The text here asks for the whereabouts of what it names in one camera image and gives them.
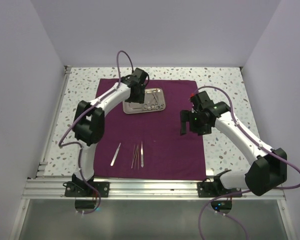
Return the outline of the broad steel forceps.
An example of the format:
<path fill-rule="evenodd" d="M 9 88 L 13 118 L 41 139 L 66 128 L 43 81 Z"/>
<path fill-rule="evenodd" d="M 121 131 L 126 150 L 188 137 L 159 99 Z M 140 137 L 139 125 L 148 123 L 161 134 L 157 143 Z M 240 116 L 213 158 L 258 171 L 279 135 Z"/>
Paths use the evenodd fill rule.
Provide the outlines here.
<path fill-rule="evenodd" d="M 144 167 L 144 149 L 143 149 L 143 142 L 141 141 L 141 147 L 140 147 L 140 167 Z"/>

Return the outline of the purple cloth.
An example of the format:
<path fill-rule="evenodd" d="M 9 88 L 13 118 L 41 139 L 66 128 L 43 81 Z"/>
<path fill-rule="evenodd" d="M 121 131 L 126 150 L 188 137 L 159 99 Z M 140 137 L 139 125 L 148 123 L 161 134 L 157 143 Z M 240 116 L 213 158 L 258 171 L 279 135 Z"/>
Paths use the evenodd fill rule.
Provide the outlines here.
<path fill-rule="evenodd" d="M 94 175 L 103 178 L 193 180 L 206 178 L 203 137 L 180 135 L 180 112 L 190 110 L 189 97 L 197 89 L 193 80 L 151 80 L 148 88 L 161 88 L 166 108 L 150 113 L 126 114 L 117 105 L 105 117 L 105 132 L 94 155 Z M 141 168 L 141 142 L 144 167 Z M 119 145 L 116 161 L 111 161 Z M 131 169 L 133 148 L 139 145 L 139 170 Z"/>

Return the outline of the angled steel forceps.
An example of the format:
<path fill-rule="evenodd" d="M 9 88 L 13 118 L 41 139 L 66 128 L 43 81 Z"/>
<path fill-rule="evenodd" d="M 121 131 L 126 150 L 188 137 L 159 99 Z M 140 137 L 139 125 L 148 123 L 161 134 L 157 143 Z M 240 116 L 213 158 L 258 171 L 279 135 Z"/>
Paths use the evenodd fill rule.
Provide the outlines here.
<path fill-rule="evenodd" d="M 117 149 L 115 150 L 115 153 L 114 153 L 113 158 L 112 158 L 111 163 L 110 163 L 110 166 L 111 166 L 111 167 L 113 167 L 114 164 L 115 164 L 115 162 L 116 162 L 117 156 L 118 156 L 119 151 L 120 151 L 121 144 L 122 144 L 122 143 L 120 142 L 120 143 L 118 144 Z"/>

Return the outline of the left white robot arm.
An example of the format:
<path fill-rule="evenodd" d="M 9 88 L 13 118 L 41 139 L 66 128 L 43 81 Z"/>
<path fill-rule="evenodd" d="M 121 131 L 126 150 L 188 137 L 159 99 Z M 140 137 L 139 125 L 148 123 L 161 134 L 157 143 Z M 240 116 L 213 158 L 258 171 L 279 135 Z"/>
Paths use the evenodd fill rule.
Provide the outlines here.
<path fill-rule="evenodd" d="M 66 131 L 74 132 L 79 145 L 76 170 L 71 181 L 65 182 L 66 197 L 103 197 L 94 183 L 94 160 L 97 144 L 105 133 L 107 114 L 122 102 L 142 104 L 145 89 L 150 80 L 149 74 L 136 68 L 131 74 L 120 77 L 109 90 L 91 101 L 82 100 L 76 108 L 73 124 Z"/>

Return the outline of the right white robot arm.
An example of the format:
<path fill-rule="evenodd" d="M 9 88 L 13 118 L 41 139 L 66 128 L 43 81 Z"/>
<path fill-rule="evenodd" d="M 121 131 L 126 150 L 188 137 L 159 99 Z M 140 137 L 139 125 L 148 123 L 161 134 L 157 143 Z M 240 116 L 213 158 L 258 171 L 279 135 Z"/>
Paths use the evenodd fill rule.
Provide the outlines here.
<path fill-rule="evenodd" d="M 255 136 L 240 120 L 233 120 L 231 108 L 225 102 L 214 103 L 206 91 L 192 94 L 191 110 L 181 110 L 180 134 L 188 131 L 199 136 L 209 135 L 216 128 L 241 151 L 249 162 L 246 171 L 225 170 L 203 181 L 200 187 L 211 196 L 225 196 L 240 189 L 248 189 L 261 196 L 287 180 L 287 159 L 282 148 L 274 149 Z"/>

